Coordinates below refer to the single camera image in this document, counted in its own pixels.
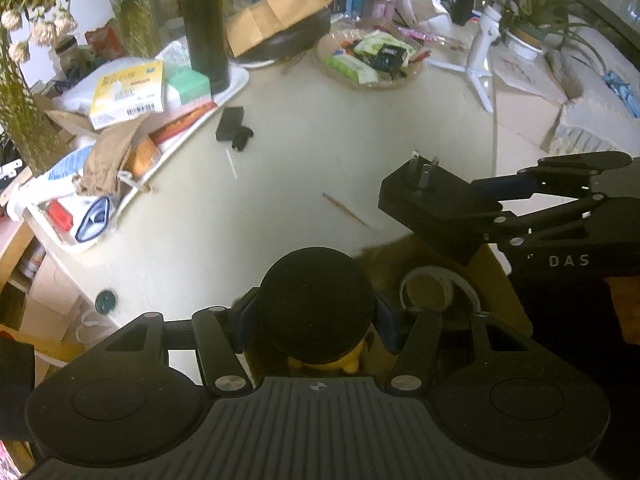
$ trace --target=brown envelope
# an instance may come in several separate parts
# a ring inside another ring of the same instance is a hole
[[[238,12],[226,24],[234,56],[244,54],[281,30],[324,9],[331,0],[262,0]]]

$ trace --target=yellow and white box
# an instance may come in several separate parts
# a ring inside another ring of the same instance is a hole
[[[163,112],[162,61],[150,61],[100,78],[89,119],[96,130],[146,112]]]

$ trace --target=white tray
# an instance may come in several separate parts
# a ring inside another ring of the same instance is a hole
[[[152,167],[149,171],[147,171],[139,180],[140,184],[146,183],[155,173],[158,171],[168,160],[169,158],[184,144],[184,141],[191,137],[203,124],[207,121],[213,114],[222,109],[223,105],[229,101],[233,96],[235,96],[242,88],[249,82],[249,73],[246,69],[230,64],[229,65],[229,76],[231,79],[231,85],[224,92],[220,92],[213,96],[213,101],[218,105],[213,110],[209,110],[202,117],[200,117],[195,123],[193,123],[189,128],[184,130],[181,134],[172,137],[171,139],[167,139],[165,142],[160,144],[158,148],[162,152],[162,156],[158,163]],[[117,225],[118,217],[124,211],[127,205],[133,200],[133,198],[139,193],[139,191],[135,188],[131,188],[129,192],[120,200],[116,211],[113,213],[113,216],[109,220],[109,226],[102,232],[98,237],[95,237],[92,240],[87,242],[76,242],[73,244],[69,244],[66,241],[60,239],[58,234],[56,233],[53,225],[50,224],[49,219],[43,213],[42,209],[35,204],[31,204],[28,206],[31,215],[35,219],[35,221],[44,229],[44,231],[49,235],[50,238],[64,251],[67,253],[81,253],[87,250],[90,247],[93,247],[100,240],[103,240],[105,237],[109,235],[109,233],[113,230],[110,227]]]

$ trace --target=thermos bottle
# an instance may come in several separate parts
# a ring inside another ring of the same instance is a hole
[[[180,0],[191,68],[209,77],[211,93],[229,86],[222,0]]]

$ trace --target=white flower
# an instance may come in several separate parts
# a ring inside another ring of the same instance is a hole
[[[12,43],[9,45],[9,57],[17,64],[27,62],[31,57],[29,54],[29,43],[26,41],[19,41],[18,43]]]
[[[37,46],[56,46],[56,26],[53,22],[37,22],[31,27],[31,37]]]
[[[19,30],[22,28],[22,15],[15,9],[7,9],[0,18],[2,26],[6,30]]]
[[[64,36],[78,28],[78,22],[76,22],[68,10],[60,10],[55,20],[53,20],[53,23],[56,25],[58,36]]]

